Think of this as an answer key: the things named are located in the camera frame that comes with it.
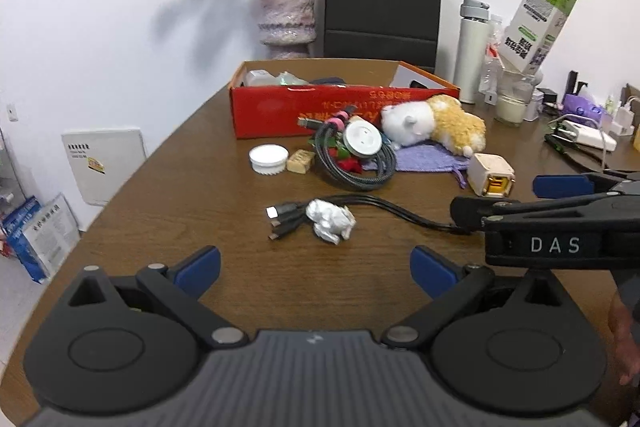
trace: plush toy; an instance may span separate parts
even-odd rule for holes
[[[382,108],[382,131],[395,150],[428,140],[435,129],[433,110],[426,102],[404,102]]]
[[[432,96],[426,103],[435,119],[432,140],[444,145],[449,152],[467,158],[484,150],[486,127],[482,118],[465,112],[459,100],[446,94]]]

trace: green and white carton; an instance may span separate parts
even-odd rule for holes
[[[534,74],[556,42],[577,0],[522,0],[498,52],[523,74]]]

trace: white thermos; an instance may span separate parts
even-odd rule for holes
[[[484,64],[486,45],[491,32],[489,5],[464,0],[460,5],[460,38],[453,83],[460,88],[460,102],[475,103]]]

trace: black paper bag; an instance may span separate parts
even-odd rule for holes
[[[324,56],[435,68],[440,0],[325,0]]]

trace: blue gripper pad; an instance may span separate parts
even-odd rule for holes
[[[427,247],[415,247],[409,260],[411,277],[432,299],[462,279],[462,269]]]
[[[580,174],[568,176],[536,176],[533,179],[533,193],[539,198],[556,200],[571,196],[593,194],[593,183]]]
[[[205,247],[175,266],[173,282],[188,296],[198,299],[220,276],[220,250]]]

